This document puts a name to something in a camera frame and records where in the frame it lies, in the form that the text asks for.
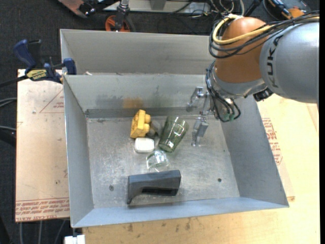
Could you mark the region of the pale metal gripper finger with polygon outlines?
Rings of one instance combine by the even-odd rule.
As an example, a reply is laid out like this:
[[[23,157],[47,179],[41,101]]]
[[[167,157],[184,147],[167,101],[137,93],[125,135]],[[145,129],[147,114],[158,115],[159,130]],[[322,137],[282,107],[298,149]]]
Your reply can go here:
[[[206,129],[209,124],[205,117],[198,117],[194,123],[193,131],[192,131],[192,146],[198,146],[200,143],[200,139],[204,137]]]
[[[204,97],[203,87],[197,86],[194,89],[194,92],[190,96],[190,100],[186,105],[186,111],[192,112],[194,109],[198,108],[201,103],[201,99],[203,97]]]

